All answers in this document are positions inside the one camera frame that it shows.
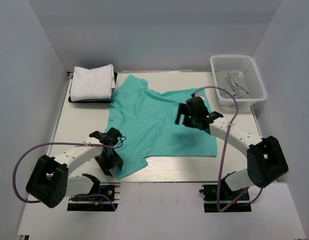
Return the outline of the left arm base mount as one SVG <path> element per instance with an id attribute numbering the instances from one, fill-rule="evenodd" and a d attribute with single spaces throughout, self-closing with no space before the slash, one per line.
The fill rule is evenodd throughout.
<path id="1" fill-rule="evenodd" d="M 115 212 L 120 200 L 120 183 L 101 183 L 97 196 L 71 196 L 68 200 L 69 212 Z"/>

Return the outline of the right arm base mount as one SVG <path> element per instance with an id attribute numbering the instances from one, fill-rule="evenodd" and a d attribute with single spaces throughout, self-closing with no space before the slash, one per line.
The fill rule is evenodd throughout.
<path id="1" fill-rule="evenodd" d="M 224 208 L 232 200 L 237 197 L 242 190 L 237 190 L 235 192 L 227 193 L 226 191 L 220 189 L 220 208 Z M 216 184 L 204 184 L 201 189 L 199 189 L 199 194 L 203 197 L 203 207 L 205 213 L 219 213 L 217 209 L 217 185 Z M 247 213 L 251 212 L 251 206 L 248 205 L 250 202 L 250 195 L 246 190 L 245 193 L 229 208 L 227 208 L 224 213 Z"/>

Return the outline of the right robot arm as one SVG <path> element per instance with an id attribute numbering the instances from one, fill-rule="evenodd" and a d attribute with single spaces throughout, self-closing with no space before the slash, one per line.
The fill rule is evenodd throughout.
<path id="1" fill-rule="evenodd" d="M 246 157 L 245 169 L 221 179 L 220 193 L 225 199 L 233 199 L 239 190 L 251 186 L 263 189 L 288 172 L 287 161 L 275 137 L 254 136 L 241 130 L 230 124 L 221 113 L 209 112 L 201 97 L 194 96 L 179 104 L 175 124 L 179 124 L 181 116 L 184 116 L 184 126 L 222 139 Z"/>

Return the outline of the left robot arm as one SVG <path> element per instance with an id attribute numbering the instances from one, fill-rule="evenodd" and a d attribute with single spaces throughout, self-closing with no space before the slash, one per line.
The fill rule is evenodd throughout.
<path id="1" fill-rule="evenodd" d="M 70 143 L 71 149 L 55 156 L 42 155 L 36 162 L 25 190 L 49 208 L 64 198 L 108 199 L 100 192 L 100 180 L 89 174 L 72 173 L 90 160 L 95 160 L 106 176 L 121 169 L 124 161 L 116 150 L 123 146 L 123 135 L 116 128 L 94 131 L 83 142 Z"/>

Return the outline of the teal t-shirt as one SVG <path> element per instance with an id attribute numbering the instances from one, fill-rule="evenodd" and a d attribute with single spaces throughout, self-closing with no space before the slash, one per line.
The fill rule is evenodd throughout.
<path id="1" fill-rule="evenodd" d="M 116 177 L 123 179 L 148 165 L 150 157 L 213 157 L 218 154 L 216 137 L 197 128 L 175 123 L 179 104 L 195 89 L 167 91 L 149 89 L 148 82 L 129 75 L 109 105 L 107 128 L 126 138 L 116 152 L 123 160 Z"/>

